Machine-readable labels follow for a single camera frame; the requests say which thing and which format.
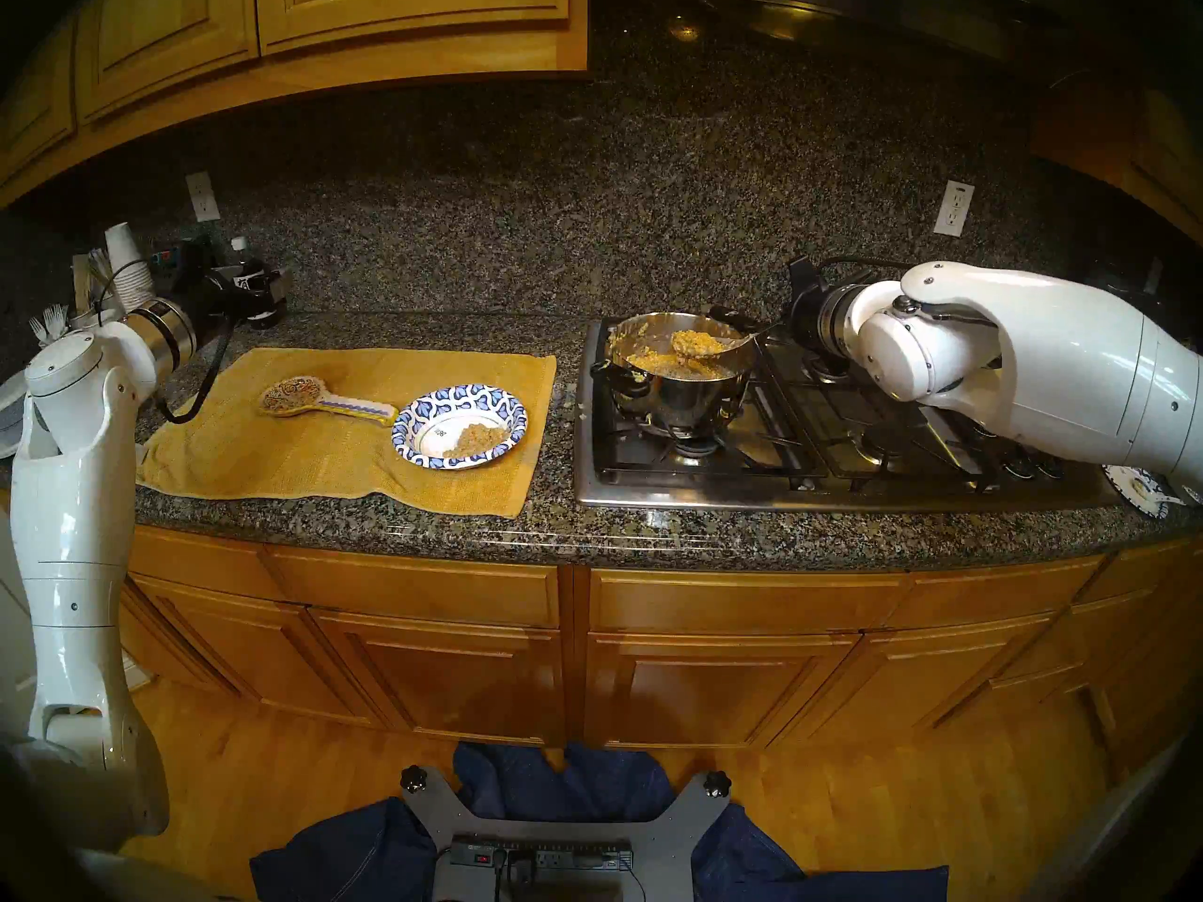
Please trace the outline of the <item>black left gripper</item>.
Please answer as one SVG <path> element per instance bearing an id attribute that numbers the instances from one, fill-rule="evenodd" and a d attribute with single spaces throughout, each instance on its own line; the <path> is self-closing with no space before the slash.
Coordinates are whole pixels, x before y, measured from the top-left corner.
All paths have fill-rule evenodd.
<path id="1" fill-rule="evenodd" d="M 237 326 L 250 319 L 250 327 L 273 327 L 286 314 L 288 269 L 257 272 L 250 277 L 250 290 L 238 286 L 220 267 L 196 273 L 191 278 L 192 326 Z M 260 313 L 256 313 L 256 293 L 262 296 L 265 307 Z"/>

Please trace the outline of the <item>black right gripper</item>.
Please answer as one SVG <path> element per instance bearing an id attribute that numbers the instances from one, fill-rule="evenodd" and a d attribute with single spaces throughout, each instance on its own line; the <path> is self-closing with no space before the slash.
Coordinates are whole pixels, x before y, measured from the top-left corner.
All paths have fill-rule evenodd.
<path id="1" fill-rule="evenodd" d="M 824 268 L 836 265 L 851 265 L 851 257 L 826 259 L 819 265 L 801 255 L 788 261 L 790 299 L 776 320 L 777 339 L 792 339 L 816 354 L 848 357 L 836 331 L 836 309 L 845 293 L 823 274 Z"/>

